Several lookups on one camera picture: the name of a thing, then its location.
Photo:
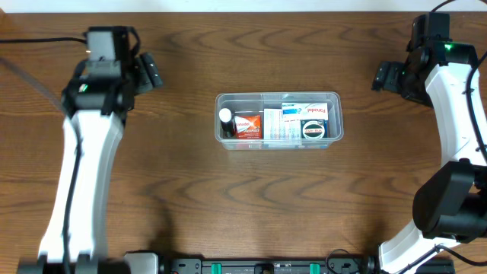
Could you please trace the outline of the dark bottle white cap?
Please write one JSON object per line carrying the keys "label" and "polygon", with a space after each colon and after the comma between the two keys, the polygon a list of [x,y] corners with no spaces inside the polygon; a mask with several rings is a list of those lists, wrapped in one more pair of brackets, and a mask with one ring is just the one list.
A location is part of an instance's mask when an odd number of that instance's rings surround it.
{"label": "dark bottle white cap", "polygon": [[224,136],[226,138],[232,138],[235,136],[235,125],[234,116],[228,108],[222,108],[218,112],[218,118],[220,119],[220,124]]}

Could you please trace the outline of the dark green Zam-Buk box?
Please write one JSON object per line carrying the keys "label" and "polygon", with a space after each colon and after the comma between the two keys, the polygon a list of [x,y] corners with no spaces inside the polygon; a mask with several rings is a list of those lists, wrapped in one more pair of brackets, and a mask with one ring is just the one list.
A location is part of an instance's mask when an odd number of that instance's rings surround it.
{"label": "dark green Zam-Buk box", "polygon": [[327,121],[324,119],[303,119],[301,121],[302,139],[323,139],[328,134]]}

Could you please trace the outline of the clear plastic container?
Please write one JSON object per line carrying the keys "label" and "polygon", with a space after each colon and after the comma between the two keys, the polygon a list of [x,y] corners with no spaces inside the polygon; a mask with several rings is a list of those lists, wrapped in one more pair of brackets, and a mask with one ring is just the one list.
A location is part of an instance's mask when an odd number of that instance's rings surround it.
{"label": "clear plastic container", "polygon": [[[228,108],[235,116],[261,116],[262,133],[265,109],[281,109],[282,103],[327,103],[329,120],[328,135],[317,141],[274,141],[261,139],[238,139],[235,136],[226,138],[221,128],[218,112]],[[227,150],[257,149],[318,149],[328,148],[344,135],[342,107],[340,97],[335,92],[267,92],[267,93],[233,93],[220,94],[215,101],[215,138]]]}

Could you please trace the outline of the white blue Panadol box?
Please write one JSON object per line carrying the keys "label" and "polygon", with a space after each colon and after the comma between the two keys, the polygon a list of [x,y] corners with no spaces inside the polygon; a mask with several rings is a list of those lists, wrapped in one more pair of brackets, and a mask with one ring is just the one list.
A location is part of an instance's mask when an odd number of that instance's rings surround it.
{"label": "white blue Panadol box", "polygon": [[282,103],[282,115],[285,121],[302,119],[329,119],[327,103]]}

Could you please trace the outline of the red Panadol ActiFast box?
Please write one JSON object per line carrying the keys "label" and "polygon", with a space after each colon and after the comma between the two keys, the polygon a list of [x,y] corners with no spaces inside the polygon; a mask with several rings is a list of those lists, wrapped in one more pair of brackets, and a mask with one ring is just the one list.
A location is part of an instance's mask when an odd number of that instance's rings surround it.
{"label": "red Panadol ActiFast box", "polygon": [[261,139],[263,137],[261,116],[235,116],[238,139]]}

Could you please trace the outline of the white blue medicine box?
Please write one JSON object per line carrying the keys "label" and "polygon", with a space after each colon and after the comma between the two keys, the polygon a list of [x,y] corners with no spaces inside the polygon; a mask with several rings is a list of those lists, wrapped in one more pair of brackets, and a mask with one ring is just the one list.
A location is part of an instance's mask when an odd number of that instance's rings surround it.
{"label": "white blue medicine box", "polygon": [[263,138],[274,141],[317,141],[321,139],[302,139],[301,120],[285,121],[282,109],[263,111]]}

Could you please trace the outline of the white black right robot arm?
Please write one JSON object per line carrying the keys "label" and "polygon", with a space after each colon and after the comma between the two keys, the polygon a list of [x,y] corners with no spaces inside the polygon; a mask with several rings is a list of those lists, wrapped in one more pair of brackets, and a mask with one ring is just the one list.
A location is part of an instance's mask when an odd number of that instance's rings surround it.
{"label": "white black right robot arm", "polygon": [[449,14],[415,18],[405,62],[382,62],[375,91],[387,90],[434,110],[441,142],[441,168],[416,192],[412,220],[363,273],[452,273],[451,262],[436,263],[486,236],[486,116],[479,91],[478,57],[471,44],[450,38]]}

